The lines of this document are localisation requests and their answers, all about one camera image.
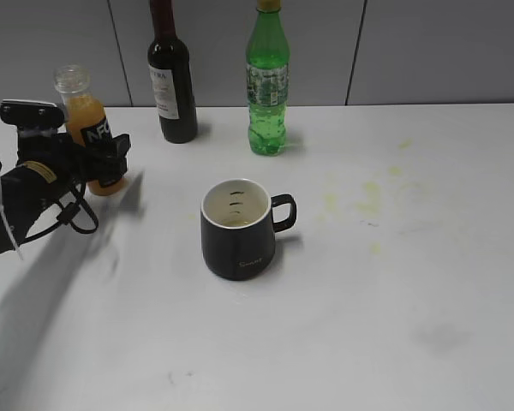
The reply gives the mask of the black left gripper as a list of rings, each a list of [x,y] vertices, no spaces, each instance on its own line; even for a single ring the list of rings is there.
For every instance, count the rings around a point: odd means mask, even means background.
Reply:
[[[103,188],[120,182],[128,170],[128,134],[87,141],[86,147],[70,134],[21,130],[17,133],[18,160],[14,172],[17,201],[56,201],[66,193],[83,197],[87,182]]]

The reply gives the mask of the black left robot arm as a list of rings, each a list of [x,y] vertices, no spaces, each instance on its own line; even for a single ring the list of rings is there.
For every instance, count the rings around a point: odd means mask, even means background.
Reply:
[[[112,182],[127,172],[128,134],[96,148],[67,133],[18,139],[16,166],[0,162],[0,254],[49,235],[62,225],[90,235],[99,219],[84,199],[90,181]]]

